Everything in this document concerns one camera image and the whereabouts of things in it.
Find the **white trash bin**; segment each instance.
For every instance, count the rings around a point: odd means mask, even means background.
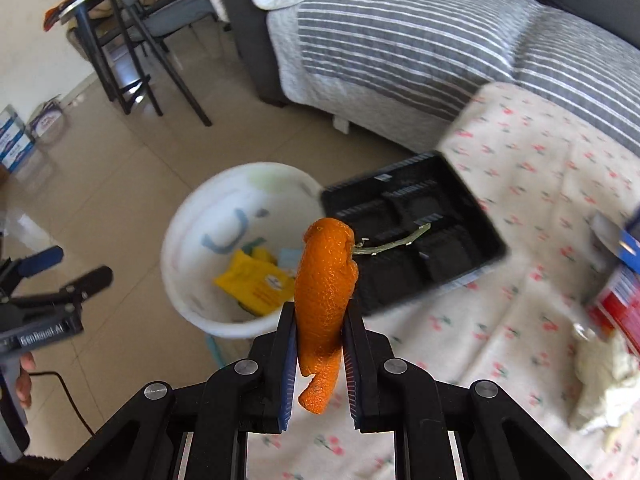
[[[306,229],[324,216],[321,190],[303,171],[274,162],[237,166],[202,184],[174,215],[162,244],[162,280],[174,308],[218,342],[275,330],[280,310],[254,317],[212,280],[247,244],[274,256],[283,248],[301,249]],[[244,357],[248,348],[241,341],[221,343],[236,349],[224,357],[227,362]],[[220,361],[215,345],[212,352]]]

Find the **white crumpled paper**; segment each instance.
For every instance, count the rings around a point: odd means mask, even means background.
[[[575,374],[584,387],[569,424],[581,434],[617,428],[640,399],[640,362],[617,330],[602,340],[593,330],[574,325],[574,337]]]

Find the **metal screw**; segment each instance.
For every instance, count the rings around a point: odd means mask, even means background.
[[[480,381],[476,384],[476,394],[485,399],[493,399],[498,394],[498,386],[491,381]]]
[[[153,383],[145,388],[145,397],[149,400],[159,400],[166,395],[167,391],[164,384]]]
[[[390,374],[404,374],[406,372],[407,365],[402,359],[388,359],[385,361],[385,370]]]
[[[251,361],[251,359],[242,359],[236,363],[234,370],[240,375],[255,374],[258,371],[258,363]]]

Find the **human hand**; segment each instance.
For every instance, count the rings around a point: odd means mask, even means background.
[[[23,408],[31,407],[31,377],[29,372],[36,369],[36,361],[33,354],[28,352],[20,357],[20,376],[15,381],[15,389],[18,392],[18,400]]]

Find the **striped sofa cover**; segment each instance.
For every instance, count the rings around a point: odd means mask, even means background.
[[[535,0],[306,0],[298,34],[309,73],[447,121],[515,83],[640,154],[640,51]]]

